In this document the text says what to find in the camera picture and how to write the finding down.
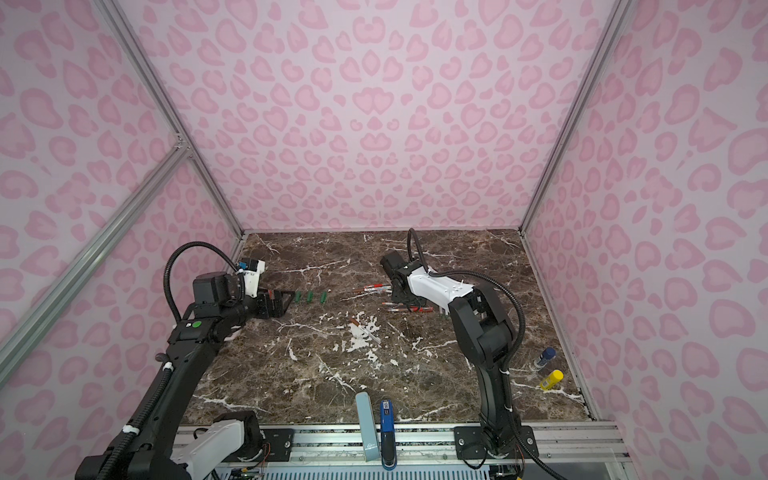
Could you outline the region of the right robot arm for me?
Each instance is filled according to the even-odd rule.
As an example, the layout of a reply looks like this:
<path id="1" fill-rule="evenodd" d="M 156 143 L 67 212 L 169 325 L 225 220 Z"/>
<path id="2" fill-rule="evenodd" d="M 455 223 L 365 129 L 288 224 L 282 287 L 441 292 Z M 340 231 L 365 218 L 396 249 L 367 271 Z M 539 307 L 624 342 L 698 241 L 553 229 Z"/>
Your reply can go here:
<path id="1" fill-rule="evenodd" d="M 508 372 L 525 331 L 525 315 L 517 300 L 479 272 L 433 272 L 396 251 L 385 254 L 380 265 L 395 301 L 408 306 L 429 302 L 450 317 L 458 347 L 477 373 L 485 449 L 493 456 L 511 452 L 522 427 Z"/>

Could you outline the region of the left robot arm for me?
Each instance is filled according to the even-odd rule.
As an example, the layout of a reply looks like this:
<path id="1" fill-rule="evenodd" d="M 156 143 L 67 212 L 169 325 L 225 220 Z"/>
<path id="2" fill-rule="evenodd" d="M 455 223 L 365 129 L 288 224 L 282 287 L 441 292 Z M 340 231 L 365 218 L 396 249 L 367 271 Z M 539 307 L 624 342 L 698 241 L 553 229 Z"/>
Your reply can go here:
<path id="1" fill-rule="evenodd" d="M 194 301 L 173 329 L 159 371 L 121 431 L 99 455 L 86 457 L 78 479 L 204 479 L 226 460 L 261 463 L 275 447 L 252 410 L 225 413 L 180 450 L 177 431 L 198 383 L 227 339 L 253 319 L 279 319 L 290 290 L 258 286 L 252 271 L 214 272 L 193 282 Z"/>

